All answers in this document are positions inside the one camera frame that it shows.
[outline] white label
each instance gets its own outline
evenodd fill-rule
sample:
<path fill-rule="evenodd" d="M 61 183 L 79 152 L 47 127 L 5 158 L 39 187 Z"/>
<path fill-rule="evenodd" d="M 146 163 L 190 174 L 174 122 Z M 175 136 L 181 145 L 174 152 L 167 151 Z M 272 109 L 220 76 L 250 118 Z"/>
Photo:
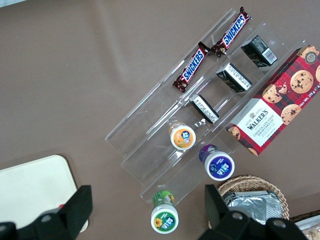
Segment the white label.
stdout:
<path fill-rule="evenodd" d="M 262 56 L 264 56 L 265 59 L 266 59 L 270 64 L 273 64 L 273 63 L 277 60 L 276 55 L 271 51 L 270 48 L 268 48 L 267 50 L 265 50 L 265 51 L 262 53 Z"/>
<path fill-rule="evenodd" d="M 236 82 L 244 89 L 248 90 L 251 87 L 251 84 L 243 77 L 237 70 L 235 70 L 230 63 L 228 63 L 226 69 L 225 69 L 230 76 L 236 80 Z"/>
<path fill-rule="evenodd" d="M 200 96 L 197 96 L 193 102 L 208 117 L 208 119 L 211 120 L 211 122 L 215 123 L 219 119 Z"/>
<path fill-rule="evenodd" d="M 283 124 L 281 117 L 262 99 L 251 99 L 231 121 L 260 147 Z"/>

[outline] clear acrylic organizer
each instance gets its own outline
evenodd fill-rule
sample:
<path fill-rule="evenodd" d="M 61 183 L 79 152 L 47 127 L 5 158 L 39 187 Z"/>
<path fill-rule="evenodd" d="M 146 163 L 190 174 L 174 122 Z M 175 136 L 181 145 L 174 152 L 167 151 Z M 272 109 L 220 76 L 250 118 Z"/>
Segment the clear acrylic organizer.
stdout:
<path fill-rule="evenodd" d="M 211 47 L 228 30 L 238 13 L 229 10 L 199 41 Z M 208 54 L 186 92 L 182 93 L 172 84 L 188 64 L 197 46 L 191 49 L 106 137 L 105 140 L 123 156 L 122 166 L 141 183 L 140 195 L 151 206 L 155 193 L 164 189 L 174 194 L 175 203 L 178 204 L 208 176 L 199 161 L 199 151 L 207 144 L 214 144 L 230 154 L 237 167 L 235 151 L 241 145 L 224 129 L 225 126 L 289 55 L 306 45 L 305 41 L 300 41 L 288 51 L 267 24 L 262 23 L 253 29 L 251 21 L 234 40 L 226 56 L 218 58 L 213 53 Z M 265 69 L 258 68 L 241 49 L 245 42 L 256 35 L 278 58 Z M 252 82 L 248 91 L 235 93 L 216 75 L 217 70 L 229 62 Z M 193 94 L 201 94 L 218 112 L 220 119 L 215 124 L 208 123 L 190 103 Z M 176 120 L 184 122 L 196 133 L 196 143 L 189 150 L 177 150 L 170 141 L 169 126 Z"/>

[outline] foil package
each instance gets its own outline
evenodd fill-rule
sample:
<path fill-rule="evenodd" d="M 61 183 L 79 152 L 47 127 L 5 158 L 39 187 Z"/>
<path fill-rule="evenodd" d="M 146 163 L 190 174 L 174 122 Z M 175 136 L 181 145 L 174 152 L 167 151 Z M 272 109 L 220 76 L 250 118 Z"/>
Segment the foil package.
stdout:
<path fill-rule="evenodd" d="M 281 218 L 282 205 L 273 191 L 229 192 L 224 202 L 230 211 L 240 211 L 265 225 L 270 218 Z"/>

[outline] small black package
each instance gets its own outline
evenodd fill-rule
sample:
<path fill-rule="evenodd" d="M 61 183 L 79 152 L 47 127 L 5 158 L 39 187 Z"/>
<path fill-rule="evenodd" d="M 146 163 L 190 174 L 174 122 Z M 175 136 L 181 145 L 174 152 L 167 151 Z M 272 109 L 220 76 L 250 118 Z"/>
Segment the small black package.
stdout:
<path fill-rule="evenodd" d="M 194 94 L 190 98 L 194 107 L 201 115 L 211 124 L 214 124 L 218 119 L 218 113 L 210 106 L 210 104 L 199 94 Z"/>
<path fill-rule="evenodd" d="M 278 58 L 259 35 L 244 43 L 241 49 L 257 65 L 258 68 L 274 64 Z"/>
<path fill-rule="evenodd" d="M 247 91 L 252 86 L 252 82 L 231 62 L 222 66 L 216 74 L 236 93 Z"/>

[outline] walker's cookie box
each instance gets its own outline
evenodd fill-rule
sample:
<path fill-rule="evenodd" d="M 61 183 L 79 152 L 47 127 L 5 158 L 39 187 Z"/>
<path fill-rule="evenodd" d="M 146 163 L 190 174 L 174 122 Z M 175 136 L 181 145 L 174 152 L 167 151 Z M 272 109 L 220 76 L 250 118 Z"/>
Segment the walker's cookie box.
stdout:
<path fill-rule="evenodd" d="M 226 129 L 258 156 L 319 90 L 319 51 L 312 45 L 297 49 Z"/>

